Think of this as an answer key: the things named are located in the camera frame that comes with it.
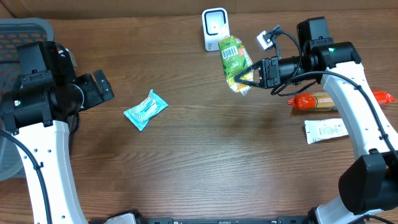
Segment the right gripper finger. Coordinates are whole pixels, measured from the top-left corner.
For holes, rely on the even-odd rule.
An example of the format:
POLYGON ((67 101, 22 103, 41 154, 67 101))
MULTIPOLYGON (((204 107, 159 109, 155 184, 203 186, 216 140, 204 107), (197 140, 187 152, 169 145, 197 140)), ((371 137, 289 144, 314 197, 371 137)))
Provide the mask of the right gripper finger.
POLYGON ((239 72, 236 76, 237 77, 242 77, 242 76, 246 75, 247 73, 253 72, 255 70, 259 70, 259 69, 262 68, 262 64, 263 64, 263 60, 259 60, 259 61, 255 62, 255 63, 253 63, 252 65, 248 66, 247 68, 245 68, 241 72, 239 72))
POLYGON ((253 87, 258 87, 258 88, 261 87, 260 83, 254 82, 254 81, 250 81, 250 80, 245 80, 245 79, 243 79, 242 75, 235 75, 234 76, 234 81, 236 83, 240 83, 240 84, 247 85, 247 86, 253 86, 253 87))

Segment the green snack packet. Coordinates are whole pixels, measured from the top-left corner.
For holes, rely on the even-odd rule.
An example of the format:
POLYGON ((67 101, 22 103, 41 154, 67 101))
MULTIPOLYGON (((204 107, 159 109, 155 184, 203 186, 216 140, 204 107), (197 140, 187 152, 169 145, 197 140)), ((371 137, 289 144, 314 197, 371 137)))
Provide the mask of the green snack packet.
POLYGON ((234 81, 234 76, 253 64, 242 41, 233 36, 227 36, 218 42, 220 48, 221 63, 229 88, 243 96, 251 89, 250 86, 234 81))

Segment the orange spaghetti packet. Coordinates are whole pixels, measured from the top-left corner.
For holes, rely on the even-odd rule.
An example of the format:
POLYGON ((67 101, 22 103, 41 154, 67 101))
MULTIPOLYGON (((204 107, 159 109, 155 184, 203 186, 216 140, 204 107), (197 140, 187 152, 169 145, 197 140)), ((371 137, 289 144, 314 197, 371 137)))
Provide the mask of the orange spaghetti packet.
MULTIPOLYGON (((386 91, 372 90, 379 105, 395 102, 395 98, 386 91)), ((295 110, 337 111, 331 96, 326 92, 305 92, 293 96, 288 102, 295 110)))

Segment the teal wet wipes packet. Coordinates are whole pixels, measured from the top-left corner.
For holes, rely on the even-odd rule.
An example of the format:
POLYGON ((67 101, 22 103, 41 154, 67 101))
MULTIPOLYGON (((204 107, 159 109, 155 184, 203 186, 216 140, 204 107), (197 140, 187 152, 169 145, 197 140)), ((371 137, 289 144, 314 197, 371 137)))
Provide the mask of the teal wet wipes packet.
POLYGON ((168 107, 166 103, 154 90, 141 103, 124 112, 124 116, 139 130, 142 131, 149 120, 157 116, 162 110, 168 107))

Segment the white cream tube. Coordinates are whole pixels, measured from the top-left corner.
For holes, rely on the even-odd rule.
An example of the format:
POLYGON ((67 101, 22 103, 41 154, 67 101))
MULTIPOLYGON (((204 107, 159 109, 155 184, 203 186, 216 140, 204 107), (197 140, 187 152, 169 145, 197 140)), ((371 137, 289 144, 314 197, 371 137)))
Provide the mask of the white cream tube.
POLYGON ((305 120, 304 126, 307 144, 348 135, 341 118, 305 120))

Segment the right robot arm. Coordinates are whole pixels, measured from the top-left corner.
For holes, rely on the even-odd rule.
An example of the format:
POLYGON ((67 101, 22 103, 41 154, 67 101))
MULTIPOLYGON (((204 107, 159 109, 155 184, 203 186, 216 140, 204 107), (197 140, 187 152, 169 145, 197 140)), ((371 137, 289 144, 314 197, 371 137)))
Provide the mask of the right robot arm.
POLYGON ((293 39, 299 55, 264 58, 250 86, 284 95, 290 84, 313 80, 331 96, 345 124, 354 163, 338 181, 339 194, 310 209, 300 223, 364 223, 397 207, 397 131, 377 103, 365 77, 361 57, 351 42, 336 43, 324 17, 297 25, 293 39))

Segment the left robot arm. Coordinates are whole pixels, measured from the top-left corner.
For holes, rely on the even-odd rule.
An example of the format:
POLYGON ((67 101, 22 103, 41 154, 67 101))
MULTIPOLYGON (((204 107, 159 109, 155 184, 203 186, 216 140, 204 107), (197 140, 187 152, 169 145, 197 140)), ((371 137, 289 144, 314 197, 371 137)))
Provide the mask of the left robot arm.
POLYGON ((34 223, 86 223, 70 163, 68 119, 112 100, 102 70, 77 76, 61 44, 44 41, 17 48, 22 88, 5 93, 1 135, 19 151, 34 223))

